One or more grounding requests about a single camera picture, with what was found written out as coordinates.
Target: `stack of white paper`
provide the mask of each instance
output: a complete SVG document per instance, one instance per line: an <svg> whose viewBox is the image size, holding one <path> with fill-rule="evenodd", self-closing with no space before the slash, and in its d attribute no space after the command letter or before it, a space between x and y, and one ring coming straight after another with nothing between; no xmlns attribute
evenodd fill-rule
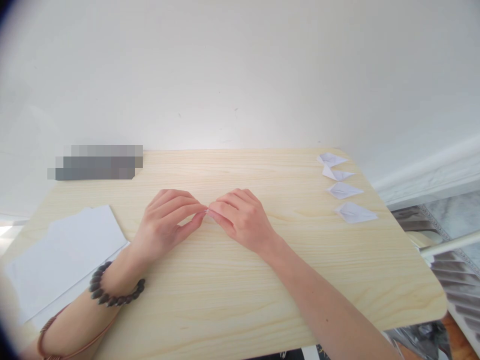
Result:
<svg viewBox="0 0 480 360"><path fill-rule="evenodd" d="M5 267L22 310L19 321L50 309L42 313L48 320L88 287L89 274L127 244L108 205L52 222L45 237Z"/></svg>
<svg viewBox="0 0 480 360"><path fill-rule="evenodd" d="M363 190L348 185L344 182L337 182L335 185L330 186L326 191L328 191L337 199L345 199L364 192Z"/></svg>
<svg viewBox="0 0 480 360"><path fill-rule="evenodd" d="M346 202L340 205L335 209L335 212L349 224L362 223L379 218L376 213L353 202Z"/></svg>

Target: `finger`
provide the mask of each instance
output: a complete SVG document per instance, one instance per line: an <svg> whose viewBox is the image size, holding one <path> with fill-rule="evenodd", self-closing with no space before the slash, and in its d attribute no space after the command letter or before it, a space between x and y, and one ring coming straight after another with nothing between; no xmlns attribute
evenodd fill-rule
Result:
<svg viewBox="0 0 480 360"><path fill-rule="evenodd" d="M244 190L240 190L239 188L236 188L235 190L232 190L230 192L238 196L240 199L242 199L246 203L249 203L251 205L257 204L255 200L251 198Z"/></svg>
<svg viewBox="0 0 480 360"><path fill-rule="evenodd" d="M226 202L223 201L212 202L208 208L210 210L213 210L217 214L222 215L224 218L227 218L233 224L235 224L235 221L239 218L240 215L240 212L236 208L228 205Z"/></svg>
<svg viewBox="0 0 480 360"><path fill-rule="evenodd" d="M262 202L250 190L243 189L243 192L245 192L245 194L247 194L250 198L252 198L257 203L262 204Z"/></svg>
<svg viewBox="0 0 480 360"><path fill-rule="evenodd" d="M199 212L195 214L193 219L187 222L185 225L180 226L177 231L177 238L178 242L182 242L186 238L188 238L195 230L197 230L200 225L202 225L202 221L207 213L205 211Z"/></svg>
<svg viewBox="0 0 480 360"><path fill-rule="evenodd" d="M230 220L228 220L226 217L223 217L219 213L213 211L213 210L208 210L206 213L209 217L211 217L215 222L220 225L220 227L225 231L225 233L233 238L235 235L235 228L234 225Z"/></svg>
<svg viewBox="0 0 480 360"><path fill-rule="evenodd" d="M168 191L168 189L162 189L160 190L154 197L153 199L150 201L150 203L146 206L147 208L149 208L155 201L157 201L163 194L165 194L166 192Z"/></svg>
<svg viewBox="0 0 480 360"><path fill-rule="evenodd" d="M220 196L216 201L227 203L237 210L242 210L247 205L245 201L232 192L227 192L225 195Z"/></svg>
<svg viewBox="0 0 480 360"><path fill-rule="evenodd" d="M168 203L170 200L175 199L176 197L184 197L184 198L191 198L195 199L191 193L188 191L183 190L176 190L176 189L168 189L165 193L162 194L152 205L151 209L158 208L163 204Z"/></svg>
<svg viewBox="0 0 480 360"><path fill-rule="evenodd" d="M159 207L151 211L151 216L154 218L164 218L168 214L173 213L175 210L185 205L200 204L200 202L192 197L177 196L167 203L160 205Z"/></svg>
<svg viewBox="0 0 480 360"><path fill-rule="evenodd" d="M166 215L162 220L165 222L165 224L173 226L185 220L190 215L201 213L206 210L208 210L208 207L200 203L184 205Z"/></svg>

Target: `brown cord bracelet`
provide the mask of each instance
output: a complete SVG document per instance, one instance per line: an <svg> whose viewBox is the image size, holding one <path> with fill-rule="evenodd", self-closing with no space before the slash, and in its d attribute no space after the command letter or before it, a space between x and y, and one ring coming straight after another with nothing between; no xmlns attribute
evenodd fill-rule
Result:
<svg viewBox="0 0 480 360"><path fill-rule="evenodd" d="M109 296L109 294L104 293L103 289L100 287L100 281L102 280L102 275L104 274L105 270L107 270L111 264L112 264L111 261L107 261L105 264L98 267L98 269L93 273L91 277L90 287L88 288L88 291L92 293L91 298L94 300L98 299L97 303L99 305L105 304L107 308L114 305L122 306L122 305L129 304L133 300L136 300L145 289L145 279L140 279L136 284L136 290L132 292L130 295L115 297L115 296ZM103 329L103 331L100 334L98 334L93 340L91 340L87 345L83 346L79 350L67 356L47 355L42 349L42 340L45 336L45 332L50 328L50 326L52 326L54 321L62 313L62 311L67 308L67 306L65 306L62 310L60 310L55 316L51 317L50 320L48 320L40 330L40 336L38 337L38 341L36 343L36 349L43 360L67 360L80 354L81 352L85 351L90 346L92 346L98 339L100 339L110 329L110 327L114 324L115 319L117 318L117 315L118 315L117 313L113 318L113 320L108 324L108 326L105 329Z"/></svg>
<svg viewBox="0 0 480 360"><path fill-rule="evenodd" d="M50 320L48 320L46 322L46 324L40 330L40 336L38 337L38 341L36 343L36 350L38 351L38 353L40 354L40 356L42 357L43 360L67 360L67 359L71 359L74 356L80 354L81 352L83 352L86 349L88 349L89 347L91 347L98 339L100 339L110 329L110 327L114 324L115 319L117 318L117 315L118 315L118 313L117 313L115 315L115 317L113 318L113 320L108 324L108 326L105 329L103 329L103 331L101 333L99 333L92 341L90 341L87 345L83 346L79 350L77 350L77 351L75 351L75 352L73 352L73 353L71 353L70 355L67 355L67 356L47 355L42 348L42 340L45 336L45 332L49 329L50 326L52 326L54 321L57 319L57 316L60 315L60 313L63 310L65 310L67 308L67 306L65 306L62 310L60 310L55 316L51 317Z"/></svg>

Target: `paper airplane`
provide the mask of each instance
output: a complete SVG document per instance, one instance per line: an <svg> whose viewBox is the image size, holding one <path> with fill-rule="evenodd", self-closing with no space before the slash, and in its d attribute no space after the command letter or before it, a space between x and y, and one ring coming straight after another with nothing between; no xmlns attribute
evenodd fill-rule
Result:
<svg viewBox="0 0 480 360"><path fill-rule="evenodd" d="M328 165L325 165L323 167L323 171L321 172L322 175L326 176L327 178L337 180L337 181L343 181L346 178L351 177L354 175L354 172L347 172L347 171L337 171L337 170L332 170Z"/></svg>
<svg viewBox="0 0 480 360"><path fill-rule="evenodd" d="M320 154L316 159L320 162L320 164L327 165L330 168L348 161L346 158L334 155L330 152Z"/></svg>
<svg viewBox="0 0 480 360"><path fill-rule="evenodd" d="M334 211L349 224L362 223L379 218L376 213L353 202L346 202Z"/></svg>
<svg viewBox="0 0 480 360"><path fill-rule="evenodd" d="M363 190L348 185L344 182L337 182L335 185L330 186L328 189L326 189L326 191L328 191L337 199L345 199L364 192Z"/></svg>

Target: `wooden table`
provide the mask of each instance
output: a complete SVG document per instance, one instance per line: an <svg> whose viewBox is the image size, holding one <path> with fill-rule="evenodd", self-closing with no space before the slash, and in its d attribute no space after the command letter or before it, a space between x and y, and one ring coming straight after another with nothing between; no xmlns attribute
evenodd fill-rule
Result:
<svg viewBox="0 0 480 360"><path fill-rule="evenodd" d="M360 169L345 182L364 190L346 200L325 191L318 154L336 149L153 151L133 180L58 182L8 249L9 262L46 234L50 222L110 204L132 240L145 206L163 188L209 204L234 188L262 201L275 230L379 329L441 318L444 292ZM352 201L379 219L347 224L333 210ZM9 293L10 314L16 314ZM13 330L20 343L35 336ZM292 298L254 253L206 217L201 228L157 263L134 306L122 310L98 359L245 359L313 345Z"/></svg>

